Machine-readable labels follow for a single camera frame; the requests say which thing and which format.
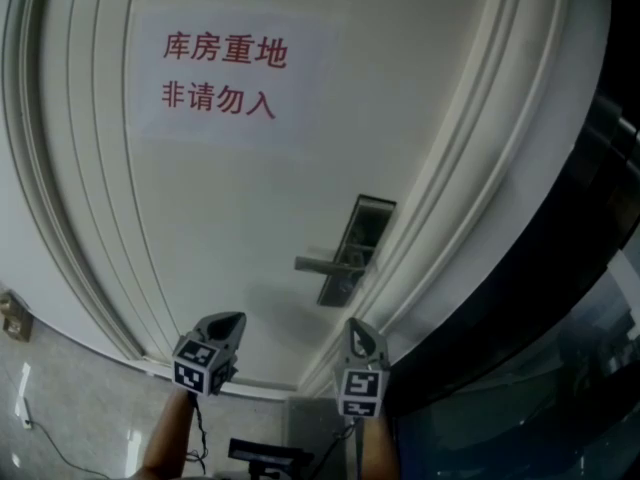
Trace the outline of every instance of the gray tile floor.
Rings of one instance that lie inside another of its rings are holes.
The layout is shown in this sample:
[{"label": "gray tile floor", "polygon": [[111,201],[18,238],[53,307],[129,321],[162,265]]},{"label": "gray tile floor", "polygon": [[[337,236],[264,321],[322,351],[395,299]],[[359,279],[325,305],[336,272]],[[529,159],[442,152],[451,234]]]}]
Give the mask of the gray tile floor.
[{"label": "gray tile floor", "polygon": [[[89,477],[69,469],[40,430],[24,430],[15,416],[25,364],[31,418],[49,430],[68,460],[122,478],[139,440],[139,465],[171,384],[94,354],[36,322],[27,344],[0,333],[0,480]],[[246,463],[227,458],[231,437],[282,444],[281,403],[220,396],[202,400],[201,409],[209,433],[208,475],[246,471]],[[190,444],[200,449],[195,418]],[[187,464],[185,475],[201,475],[201,469]]]}]

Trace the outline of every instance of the black cable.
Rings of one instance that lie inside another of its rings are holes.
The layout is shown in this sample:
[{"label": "black cable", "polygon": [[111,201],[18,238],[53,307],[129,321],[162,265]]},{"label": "black cable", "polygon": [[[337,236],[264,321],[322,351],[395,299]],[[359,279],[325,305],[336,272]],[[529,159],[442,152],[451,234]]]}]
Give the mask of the black cable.
[{"label": "black cable", "polygon": [[200,434],[202,436],[202,454],[198,453],[197,450],[192,450],[187,452],[186,460],[187,462],[199,462],[200,467],[202,468],[202,474],[207,475],[207,468],[204,465],[204,459],[209,455],[209,450],[207,449],[207,433],[202,428],[202,413],[200,412],[200,406],[198,405],[198,396],[195,393],[189,391],[189,402],[196,410],[196,417],[198,418],[198,428],[200,429]]},{"label": "black cable", "polygon": [[327,459],[329,458],[329,456],[331,455],[331,453],[333,452],[333,450],[335,450],[336,446],[338,446],[338,443],[340,443],[341,441],[346,441],[347,439],[349,439],[351,437],[351,435],[353,434],[353,432],[355,431],[356,426],[358,425],[358,423],[360,422],[360,419],[354,419],[353,423],[347,425],[344,429],[342,429],[342,432],[334,432],[333,437],[333,443],[331,443],[329,445],[329,448],[327,448],[327,451],[324,452],[324,455],[322,456],[322,459],[320,460],[320,462],[318,462],[318,465],[316,466],[316,468],[313,470],[313,473],[311,473],[311,476],[309,477],[309,480],[313,480],[315,477],[317,477],[320,474],[320,471],[322,471],[322,468],[324,467],[325,462],[327,462]]},{"label": "black cable", "polygon": [[62,455],[62,453],[60,452],[60,450],[58,449],[58,447],[56,446],[56,443],[53,441],[53,439],[51,439],[51,436],[49,435],[49,432],[47,432],[47,429],[44,428],[42,425],[40,425],[40,423],[38,423],[37,421],[33,421],[33,420],[29,420],[27,421],[27,423],[30,423],[31,425],[33,425],[34,427],[38,427],[40,430],[42,430],[42,432],[44,433],[45,436],[47,436],[47,439],[49,440],[49,442],[51,443],[51,446],[53,446],[53,448],[55,449],[56,452],[58,452],[58,455],[60,456],[60,458],[62,459],[62,461],[69,466],[70,468],[73,469],[77,469],[78,471],[82,471],[84,473],[89,473],[91,475],[98,475],[101,476],[102,478],[106,478],[106,480],[110,480],[110,478],[105,475],[104,473],[99,473],[98,471],[93,471],[91,469],[85,469],[85,468],[81,468],[80,466],[76,466],[74,464],[71,464],[71,462],[69,462],[67,459],[64,458],[64,455]]}]

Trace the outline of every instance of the black frame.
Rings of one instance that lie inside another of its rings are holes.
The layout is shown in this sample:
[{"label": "black frame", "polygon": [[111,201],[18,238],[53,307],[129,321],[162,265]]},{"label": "black frame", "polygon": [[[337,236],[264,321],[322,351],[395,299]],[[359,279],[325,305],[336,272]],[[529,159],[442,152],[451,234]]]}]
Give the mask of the black frame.
[{"label": "black frame", "polygon": [[450,395],[529,346],[584,296],[635,229],[640,218],[636,16],[634,0],[612,0],[602,72],[573,151],[491,274],[393,365],[385,397],[390,417]]}]

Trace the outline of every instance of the person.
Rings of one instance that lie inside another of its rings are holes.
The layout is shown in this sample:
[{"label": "person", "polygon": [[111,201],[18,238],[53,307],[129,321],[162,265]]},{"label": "person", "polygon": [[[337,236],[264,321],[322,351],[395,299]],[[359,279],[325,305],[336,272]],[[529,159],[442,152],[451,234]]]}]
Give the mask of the person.
[{"label": "person", "polygon": [[[131,479],[182,478],[192,419],[193,406],[189,401],[188,391],[176,387],[169,396],[153,431],[144,454],[142,467]],[[386,418],[365,420],[362,480],[399,480],[399,471],[395,446]]]}]

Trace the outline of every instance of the white paper sign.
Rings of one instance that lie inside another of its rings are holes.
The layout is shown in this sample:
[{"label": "white paper sign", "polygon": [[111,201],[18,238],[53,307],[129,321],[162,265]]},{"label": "white paper sign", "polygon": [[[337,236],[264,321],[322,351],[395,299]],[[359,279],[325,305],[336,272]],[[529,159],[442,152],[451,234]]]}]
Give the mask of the white paper sign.
[{"label": "white paper sign", "polygon": [[295,147],[317,115],[335,31],[313,16],[138,12],[129,49],[129,135]]}]

